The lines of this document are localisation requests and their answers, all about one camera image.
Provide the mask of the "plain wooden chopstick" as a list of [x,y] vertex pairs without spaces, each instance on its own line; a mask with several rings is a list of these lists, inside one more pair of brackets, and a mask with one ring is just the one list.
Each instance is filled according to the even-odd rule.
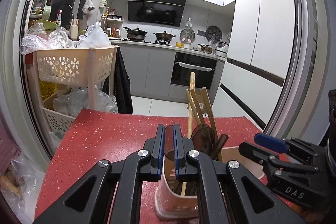
[[210,121],[210,127],[213,129],[214,131],[214,146],[213,148],[215,148],[217,146],[217,142],[218,142],[218,133],[217,133],[217,127],[215,124],[215,120],[214,120],[214,115],[213,115],[213,110],[211,108],[211,103],[210,103],[210,98],[207,92],[207,89],[205,87],[202,87],[202,89],[200,90],[202,99],[203,99],[203,108],[204,108],[204,112],[207,114],[209,121]]

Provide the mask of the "chopstick with patterned tip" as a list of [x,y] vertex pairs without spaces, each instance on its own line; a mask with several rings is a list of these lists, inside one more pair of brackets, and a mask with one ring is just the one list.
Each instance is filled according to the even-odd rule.
[[188,129],[187,129],[187,137],[190,139],[192,132],[193,132],[193,110],[191,108],[191,106],[193,105],[193,99],[191,96],[191,91],[194,89],[195,87],[195,73],[191,72],[190,73],[190,88],[186,90],[187,93],[187,97],[188,97],[188,110],[189,110],[189,117],[188,117]]

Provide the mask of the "dark translucent spoon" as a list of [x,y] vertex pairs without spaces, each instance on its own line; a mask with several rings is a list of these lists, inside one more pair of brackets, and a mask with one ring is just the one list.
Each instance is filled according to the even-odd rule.
[[165,127],[165,144],[164,144],[164,154],[167,159],[174,162],[174,133],[173,125],[168,125]]
[[219,139],[215,142],[214,147],[210,152],[210,158],[213,160],[218,160],[219,155],[221,154],[221,150],[228,141],[229,136],[226,134],[221,134]]
[[214,130],[210,126],[207,124],[197,125],[197,127],[193,130],[191,140],[196,150],[205,153],[214,160],[218,159],[217,156],[211,155],[216,144],[216,137]]

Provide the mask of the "chopstick with blue tip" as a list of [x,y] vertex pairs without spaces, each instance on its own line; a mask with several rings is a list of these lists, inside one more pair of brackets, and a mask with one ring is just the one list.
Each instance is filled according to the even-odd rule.
[[194,120],[196,121],[197,125],[204,124],[205,123],[205,119],[203,117],[204,104],[203,104],[201,93],[200,91],[193,89],[191,91],[191,96],[193,99],[193,105],[191,106],[191,108],[193,110]]

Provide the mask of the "black kitchen faucet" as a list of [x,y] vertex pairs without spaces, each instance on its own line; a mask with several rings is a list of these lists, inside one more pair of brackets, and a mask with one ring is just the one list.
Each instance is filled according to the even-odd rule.
[[60,26],[67,28],[70,26],[71,20],[74,19],[74,11],[71,5],[65,4],[58,9],[58,14],[61,14]]

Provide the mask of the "beige utensil holder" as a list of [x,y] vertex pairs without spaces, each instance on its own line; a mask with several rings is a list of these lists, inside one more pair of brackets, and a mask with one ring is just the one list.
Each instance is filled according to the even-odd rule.
[[[222,160],[237,160],[259,180],[265,177],[262,166],[240,155],[238,147],[224,147],[221,151]],[[175,220],[198,216],[197,196],[181,195],[182,184],[175,177],[174,152],[169,149],[163,162],[163,174],[155,191],[154,204],[157,216],[162,219]]]

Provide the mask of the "plastic bag with food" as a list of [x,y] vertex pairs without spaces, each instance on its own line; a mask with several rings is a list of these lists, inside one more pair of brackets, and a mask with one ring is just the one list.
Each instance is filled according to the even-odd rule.
[[14,211],[34,214],[40,190],[41,174],[23,154],[11,160],[1,175],[1,193]]

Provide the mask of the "black hanging apron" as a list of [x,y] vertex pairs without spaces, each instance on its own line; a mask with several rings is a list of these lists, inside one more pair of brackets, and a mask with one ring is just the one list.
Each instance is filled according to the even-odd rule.
[[127,74],[120,48],[117,48],[116,62],[114,67],[113,91],[110,92],[110,77],[104,81],[102,91],[116,97],[118,112],[121,114],[133,114],[131,100],[131,82]]

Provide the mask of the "white refrigerator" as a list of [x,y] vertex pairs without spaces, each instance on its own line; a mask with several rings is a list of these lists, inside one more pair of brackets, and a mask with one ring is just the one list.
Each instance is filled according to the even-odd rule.
[[235,10],[213,109],[266,128],[279,102],[291,60],[294,0],[234,0]]

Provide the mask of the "beige plastic storage cart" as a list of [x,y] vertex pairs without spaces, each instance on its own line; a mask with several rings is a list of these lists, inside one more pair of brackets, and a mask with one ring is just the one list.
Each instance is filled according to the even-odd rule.
[[58,147],[83,109],[117,113],[113,84],[117,45],[38,50],[27,69],[30,99],[42,135]]

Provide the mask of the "round steamer rack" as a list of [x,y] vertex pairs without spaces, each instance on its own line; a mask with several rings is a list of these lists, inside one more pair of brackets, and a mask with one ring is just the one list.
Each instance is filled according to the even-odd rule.
[[191,28],[181,30],[180,41],[184,44],[193,43],[195,41],[195,32]]

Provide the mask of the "black pot right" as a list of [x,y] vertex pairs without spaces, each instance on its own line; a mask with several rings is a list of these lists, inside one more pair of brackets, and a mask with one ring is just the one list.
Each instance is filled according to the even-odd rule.
[[175,35],[173,34],[168,34],[166,31],[164,32],[156,32],[154,33],[155,35],[155,42],[157,44],[164,44],[168,45],[173,38],[175,38]]

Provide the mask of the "black wok left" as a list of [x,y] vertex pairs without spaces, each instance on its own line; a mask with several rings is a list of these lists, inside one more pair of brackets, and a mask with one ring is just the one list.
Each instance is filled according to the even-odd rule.
[[146,31],[140,30],[139,28],[131,29],[129,27],[123,27],[127,32],[127,38],[132,41],[143,42],[147,35]]

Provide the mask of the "clear plastic bag on cart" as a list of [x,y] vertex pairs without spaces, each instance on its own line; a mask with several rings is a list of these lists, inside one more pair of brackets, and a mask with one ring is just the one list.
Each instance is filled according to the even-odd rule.
[[21,41],[21,54],[28,55],[39,50],[75,48],[75,42],[68,37],[68,31],[60,26],[47,33],[43,23],[32,25]]

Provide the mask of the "black range hood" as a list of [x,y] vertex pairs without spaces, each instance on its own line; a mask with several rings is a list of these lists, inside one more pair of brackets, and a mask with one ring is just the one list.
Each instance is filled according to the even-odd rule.
[[144,22],[179,27],[186,0],[127,0],[130,22]]

